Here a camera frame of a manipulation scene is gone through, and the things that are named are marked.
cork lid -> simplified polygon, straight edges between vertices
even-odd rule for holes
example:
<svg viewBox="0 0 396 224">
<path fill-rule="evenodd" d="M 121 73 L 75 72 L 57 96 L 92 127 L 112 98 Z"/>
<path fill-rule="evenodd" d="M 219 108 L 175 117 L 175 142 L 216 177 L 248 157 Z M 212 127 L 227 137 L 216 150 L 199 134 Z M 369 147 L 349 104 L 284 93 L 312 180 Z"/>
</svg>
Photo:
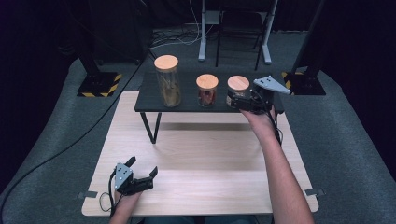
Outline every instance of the cork lid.
<svg viewBox="0 0 396 224">
<path fill-rule="evenodd" d="M 233 76 L 228 78 L 228 86 L 235 91 L 245 91 L 249 86 L 249 82 L 245 77 Z"/>
<path fill-rule="evenodd" d="M 161 72 L 174 71 L 176 69 L 177 64 L 178 64 L 178 59 L 173 55 L 163 55 L 161 57 L 158 57 L 154 61 L 155 67 L 157 68 L 158 71 Z"/>
<path fill-rule="evenodd" d="M 205 90 L 205 91 L 210 91 L 217 87 L 219 84 L 219 80 L 210 74 L 203 74 L 198 76 L 197 78 L 197 85 L 199 88 Z"/>
</svg>

wooden table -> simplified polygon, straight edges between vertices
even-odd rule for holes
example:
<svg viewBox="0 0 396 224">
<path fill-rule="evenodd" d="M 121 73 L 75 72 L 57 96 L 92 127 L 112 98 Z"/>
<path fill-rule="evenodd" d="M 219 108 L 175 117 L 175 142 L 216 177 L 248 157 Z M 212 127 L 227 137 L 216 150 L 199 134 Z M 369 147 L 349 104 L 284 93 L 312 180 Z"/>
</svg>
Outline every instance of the wooden table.
<svg viewBox="0 0 396 224">
<path fill-rule="evenodd" d="M 145 191 L 134 216 L 272 213 L 260 144 L 240 113 L 163 113 L 157 144 L 149 141 L 134 104 L 139 91 L 122 94 L 90 184 L 96 198 L 86 198 L 85 216 L 108 216 L 98 197 L 117 162 L 136 156 L 134 177 L 159 172 L 154 189 Z M 150 125 L 157 113 L 147 113 Z M 283 148 L 302 189 L 312 189 L 286 115 L 278 116 Z M 306 196 L 311 211 L 314 195 Z M 108 207 L 103 198 L 103 207 Z"/>
</svg>

glass jar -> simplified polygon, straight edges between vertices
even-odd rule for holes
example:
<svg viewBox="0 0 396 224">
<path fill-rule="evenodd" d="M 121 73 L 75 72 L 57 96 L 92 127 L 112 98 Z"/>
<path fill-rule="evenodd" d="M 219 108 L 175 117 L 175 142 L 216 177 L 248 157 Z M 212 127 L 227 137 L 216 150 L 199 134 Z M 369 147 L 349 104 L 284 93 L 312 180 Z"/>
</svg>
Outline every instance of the glass jar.
<svg viewBox="0 0 396 224">
<path fill-rule="evenodd" d="M 229 91 L 232 91 L 235 95 L 245 96 L 245 92 L 248 89 L 250 83 L 247 78 L 242 76 L 233 76 L 228 78 L 227 81 Z M 227 94 L 226 103 L 228 106 L 231 106 L 231 98 Z"/>
<path fill-rule="evenodd" d="M 198 86 L 198 105 L 212 106 L 216 101 L 216 91 L 219 80 L 210 74 L 198 76 L 196 80 Z"/>
<path fill-rule="evenodd" d="M 161 98 L 167 107 L 177 106 L 181 101 L 177 64 L 177 57 L 172 55 L 163 55 L 154 61 Z"/>
</svg>

chair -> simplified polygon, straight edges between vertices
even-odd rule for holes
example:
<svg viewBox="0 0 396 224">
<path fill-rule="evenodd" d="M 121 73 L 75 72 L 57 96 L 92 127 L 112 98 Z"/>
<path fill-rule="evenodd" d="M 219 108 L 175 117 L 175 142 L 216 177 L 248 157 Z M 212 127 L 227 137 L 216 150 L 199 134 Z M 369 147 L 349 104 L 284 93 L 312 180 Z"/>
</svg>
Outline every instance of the chair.
<svg viewBox="0 0 396 224">
<path fill-rule="evenodd" d="M 256 37 L 253 48 L 259 47 L 256 59 L 257 70 L 260 55 L 262 54 L 262 41 L 264 39 L 265 24 L 270 0 L 221 0 L 219 6 L 219 32 L 216 52 L 216 67 L 219 65 L 219 50 L 221 38 L 231 37 Z"/>
</svg>

